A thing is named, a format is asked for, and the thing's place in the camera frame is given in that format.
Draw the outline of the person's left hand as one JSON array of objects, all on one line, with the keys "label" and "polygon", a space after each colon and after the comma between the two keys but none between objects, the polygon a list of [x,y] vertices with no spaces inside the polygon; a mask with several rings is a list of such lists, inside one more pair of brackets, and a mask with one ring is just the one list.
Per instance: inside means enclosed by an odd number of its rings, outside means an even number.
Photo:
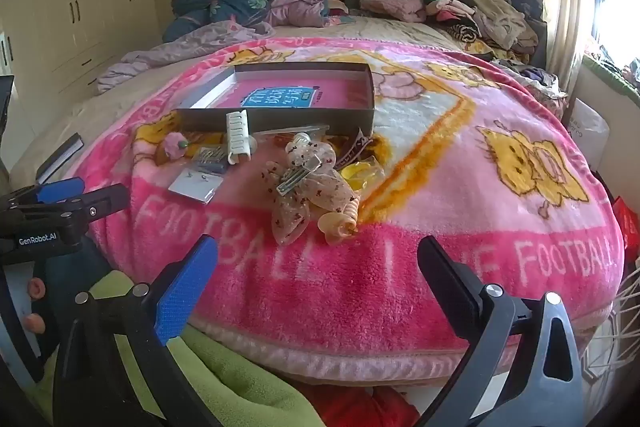
[{"label": "person's left hand", "polygon": [[27,283],[27,294],[32,304],[32,309],[29,314],[23,317],[23,326],[26,331],[35,335],[42,335],[46,332],[46,322],[43,316],[37,312],[35,304],[46,297],[46,284],[40,277],[32,277]]}]

